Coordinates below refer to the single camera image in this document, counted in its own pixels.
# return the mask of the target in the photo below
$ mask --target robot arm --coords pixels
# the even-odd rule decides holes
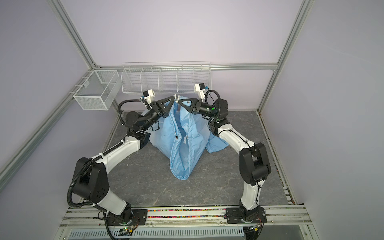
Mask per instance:
[[[106,213],[112,223],[129,224],[131,222],[133,218],[131,205],[110,190],[107,175],[122,160],[148,143],[150,133],[145,130],[156,123],[160,117],[166,118],[175,100],[174,96],[171,96],[154,101],[155,95],[152,90],[143,94],[144,96],[140,100],[125,100],[118,106],[119,119],[122,125],[128,128],[126,136],[107,151],[92,158],[83,157],[77,161],[67,192],[67,203],[70,207],[92,205]],[[143,102],[149,111],[145,115],[135,111],[128,112],[124,121],[121,106],[133,101]],[[88,201],[79,204],[73,203],[72,193]]]
[[[240,219],[247,223],[258,222],[258,218],[265,222],[265,214],[263,216],[265,210],[258,204],[261,187],[271,173],[265,146],[248,140],[233,128],[226,118],[228,103],[221,99],[216,91],[208,90],[204,84],[196,84],[195,91],[198,92],[200,99],[189,98],[176,101],[190,113],[199,113],[206,117],[212,134],[225,140],[239,154],[239,168],[244,180],[244,190],[239,209],[231,212],[231,218],[234,220],[232,223],[237,223],[236,221]],[[212,105],[207,103],[207,94],[210,92],[217,96],[217,100]]]

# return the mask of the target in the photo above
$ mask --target mounting plate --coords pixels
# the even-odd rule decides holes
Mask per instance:
[[[132,209],[133,216],[132,221],[128,225],[137,225],[139,221],[139,225],[145,225],[147,220],[147,209]],[[118,222],[113,221],[112,219],[107,219],[108,226],[121,226]]]
[[[259,208],[255,209],[255,210],[256,210],[256,212],[255,212],[256,214],[255,214],[254,219],[245,222],[244,220],[242,220],[242,214],[241,214],[240,208],[238,208],[238,207],[227,207],[225,209],[226,217],[224,217],[224,218],[227,220],[228,224],[234,224],[234,223],[260,223],[259,218],[261,219],[262,223],[266,223],[266,216],[265,216],[264,208],[259,207]]]

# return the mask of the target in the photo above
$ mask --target vent grille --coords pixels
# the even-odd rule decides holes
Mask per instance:
[[[118,236],[119,228],[111,230],[116,238],[130,238]],[[167,228],[138,228],[133,231],[134,238],[201,238],[201,237],[242,237],[242,227],[167,227]],[[73,229],[68,239],[109,239],[105,229]]]

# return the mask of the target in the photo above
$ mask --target wire shelf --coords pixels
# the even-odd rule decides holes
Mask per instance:
[[[93,70],[73,97],[84,110],[108,110],[121,85],[117,71]]]
[[[152,89],[163,93],[193,93],[195,83],[211,88],[211,69],[207,64],[181,66],[124,66],[121,85],[124,93],[142,93]]]

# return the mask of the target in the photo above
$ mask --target gray tabletop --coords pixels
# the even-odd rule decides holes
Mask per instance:
[[[272,173],[263,185],[260,204],[288,204],[257,113],[233,111],[227,119],[243,136],[267,147]],[[110,146],[125,134],[126,128],[119,124]],[[112,169],[108,179],[111,190],[132,206],[238,205],[244,187],[239,156],[230,146],[213,153],[204,150],[189,178],[179,180],[169,159],[149,142]]]

